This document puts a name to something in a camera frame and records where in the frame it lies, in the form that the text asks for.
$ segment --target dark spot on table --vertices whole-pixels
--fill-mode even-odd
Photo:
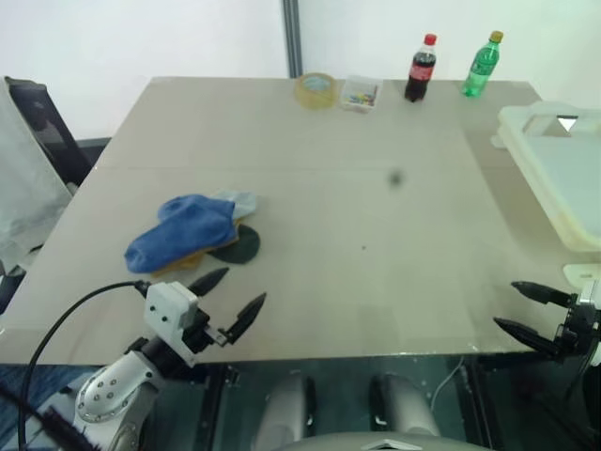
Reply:
[[[403,181],[403,172],[400,169],[393,169],[388,176],[388,182],[391,187],[397,188]]]

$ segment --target white plastic bin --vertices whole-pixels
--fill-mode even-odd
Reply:
[[[563,137],[547,135],[558,117],[576,122]],[[507,106],[499,121],[499,138],[563,244],[601,251],[601,111],[541,101]]]

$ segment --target silver metal part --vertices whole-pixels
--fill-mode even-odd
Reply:
[[[385,374],[379,386],[389,429],[404,434],[440,435],[424,396],[408,379]]]
[[[213,329],[208,324],[205,326],[205,334],[210,336],[215,343],[224,347],[227,344],[227,337],[216,329]]]
[[[591,303],[595,309],[601,310],[601,280],[592,280],[584,284],[577,303]]]
[[[298,78],[302,75],[299,0],[283,0],[282,12],[284,13],[288,74],[290,78]]]
[[[482,451],[473,444],[418,434],[398,432],[346,432],[313,437],[284,446],[278,451]]]
[[[82,386],[73,425],[102,451],[135,451],[142,424],[163,386],[154,365],[130,351]]]
[[[304,438],[308,419],[306,378],[293,373],[270,393],[253,451],[272,451]]]

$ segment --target small plastic box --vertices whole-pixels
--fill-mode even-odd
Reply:
[[[346,110],[369,113],[382,94],[382,80],[351,75],[340,94],[340,106]]]

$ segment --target red bottle cap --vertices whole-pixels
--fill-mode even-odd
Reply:
[[[432,33],[428,33],[427,35],[425,35],[424,44],[434,45],[435,43],[436,43],[436,35],[433,35]]]

